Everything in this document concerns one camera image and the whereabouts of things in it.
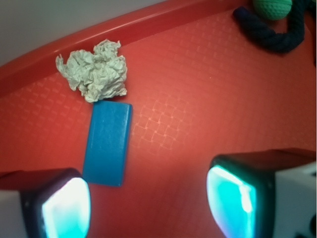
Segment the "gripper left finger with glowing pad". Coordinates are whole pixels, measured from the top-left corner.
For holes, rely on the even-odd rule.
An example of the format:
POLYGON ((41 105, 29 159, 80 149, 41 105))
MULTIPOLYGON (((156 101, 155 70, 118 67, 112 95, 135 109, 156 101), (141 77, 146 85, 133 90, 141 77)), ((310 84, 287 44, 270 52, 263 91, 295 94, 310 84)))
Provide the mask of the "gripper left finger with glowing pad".
POLYGON ((91 196, 73 168, 0 174, 2 238, 85 238, 91 196))

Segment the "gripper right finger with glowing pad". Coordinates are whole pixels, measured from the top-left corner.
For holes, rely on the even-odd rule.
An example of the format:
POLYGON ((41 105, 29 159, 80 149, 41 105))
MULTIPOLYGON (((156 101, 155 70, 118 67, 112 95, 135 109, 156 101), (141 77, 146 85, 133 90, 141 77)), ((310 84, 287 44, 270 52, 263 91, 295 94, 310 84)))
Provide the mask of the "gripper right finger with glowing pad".
POLYGON ((226 238, 314 238, 316 153, 286 148, 217 155, 207 197, 226 238))

